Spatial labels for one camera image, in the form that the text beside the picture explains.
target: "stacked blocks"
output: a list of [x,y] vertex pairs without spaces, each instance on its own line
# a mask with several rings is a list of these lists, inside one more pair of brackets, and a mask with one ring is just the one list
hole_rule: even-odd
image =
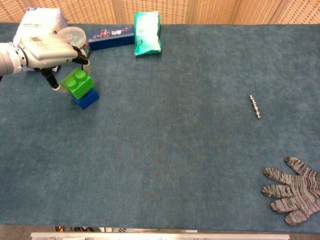
[[85,71],[77,68],[61,81],[71,93],[72,98],[85,109],[99,99],[97,91],[93,88],[94,82]]

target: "dark blue box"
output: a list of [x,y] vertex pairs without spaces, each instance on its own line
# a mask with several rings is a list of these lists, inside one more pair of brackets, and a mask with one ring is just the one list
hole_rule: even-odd
[[72,94],[71,96],[76,101],[76,103],[82,108],[82,110],[86,109],[87,107],[89,107],[91,104],[93,104],[95,101],[99,99],[99,95],[94,88],[91,88],[80,99],[76,99],[76,97],[74,97]]
[[102,29],[91,33],[88,42],[92,51],[135,44],[134,29],[132,25]]

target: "knit glove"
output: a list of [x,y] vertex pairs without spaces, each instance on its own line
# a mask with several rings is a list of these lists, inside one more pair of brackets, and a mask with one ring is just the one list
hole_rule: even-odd
[[269,198],[280,198],[271,203],[271,208],[277,213],[290,212],[284,220],[295,226],[320,211],[320,173],[311,170],[296,157],[286,157],[284,161],[297,175],[267,167],[263,169],[263,174],[284,185],[267,185],[261,192]]

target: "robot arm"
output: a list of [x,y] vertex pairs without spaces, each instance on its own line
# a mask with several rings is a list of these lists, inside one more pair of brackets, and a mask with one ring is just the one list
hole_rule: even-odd
[[40,70],[57,92],[69,91],[57,82],[52,68],[69,62],[81,64],[82,69],[90,74],[90,62],[85,53],[58,35],[22,37],[17,47],[10,42],[0,43],[0,76],[18,73],[26,66]]

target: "green package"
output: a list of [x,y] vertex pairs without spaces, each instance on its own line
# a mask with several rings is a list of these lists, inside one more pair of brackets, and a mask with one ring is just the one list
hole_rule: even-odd
[[134,14],[134,55],[161,53],[160,15],[158,11]]

